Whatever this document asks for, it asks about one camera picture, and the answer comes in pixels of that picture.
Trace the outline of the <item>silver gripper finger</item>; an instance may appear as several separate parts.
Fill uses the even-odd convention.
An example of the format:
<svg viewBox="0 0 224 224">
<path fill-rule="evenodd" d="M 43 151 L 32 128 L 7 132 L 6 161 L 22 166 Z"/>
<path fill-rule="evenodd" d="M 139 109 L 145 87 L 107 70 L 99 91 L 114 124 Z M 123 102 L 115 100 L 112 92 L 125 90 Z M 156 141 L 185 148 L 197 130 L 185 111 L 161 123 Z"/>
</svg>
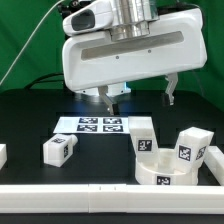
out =
<svg viewBox="0 0 224 224">
<path fill-rule="evenodd" d="M 178 83 L 178 74 L 170 73 L 165 76 L 165 79 L 168 82 L 168 85 L 165 92 L 162 94 L 162 102 L 164 106 L 172 106 L 174 104 L 173 93 Z"/>
<path fill-rule="evenodd" d="M 108 111 L 111 115 L 118 115 L 119 114 L 119 108 L 118 104 L 114 102 L 108 95 L 108 87 L 107 86 L 100 86 L 98 88 L 98 93 L 103 102 L 107 105 Z"/>
</svg>

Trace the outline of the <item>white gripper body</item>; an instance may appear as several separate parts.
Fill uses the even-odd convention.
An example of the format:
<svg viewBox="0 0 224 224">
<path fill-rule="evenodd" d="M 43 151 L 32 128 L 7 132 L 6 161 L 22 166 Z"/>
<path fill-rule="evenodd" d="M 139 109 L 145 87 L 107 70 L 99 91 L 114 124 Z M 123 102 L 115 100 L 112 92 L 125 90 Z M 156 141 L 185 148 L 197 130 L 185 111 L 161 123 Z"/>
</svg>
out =
<svg viewBox="0 0 224 224">
<path fill-rule="evenodd" d="M 198 8 L 165 14 L 141 38 L 114 42 L 108 31 L 69 38 L 63 72 L 72 91 L 197 69 L 207 60 Z"/>
</svg>

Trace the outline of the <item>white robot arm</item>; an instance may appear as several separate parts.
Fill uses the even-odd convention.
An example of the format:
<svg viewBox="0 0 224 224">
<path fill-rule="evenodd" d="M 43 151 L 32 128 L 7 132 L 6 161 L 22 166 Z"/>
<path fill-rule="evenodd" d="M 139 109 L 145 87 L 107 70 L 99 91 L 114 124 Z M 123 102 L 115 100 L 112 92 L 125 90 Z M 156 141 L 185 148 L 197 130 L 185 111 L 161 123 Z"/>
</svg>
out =
<svg viewBox="0 0 224 224">
<path fill-rule="evenodd" d="M 207 60 L 202 27 L 197 7 L 160 14 L 155 0 L 94 0 L 63 20 L 65 84 L 73 92 L 96 88 L 115 114 L 110 86 L 164 75 L 171 105 L 178 74 Z"/>
</svg>

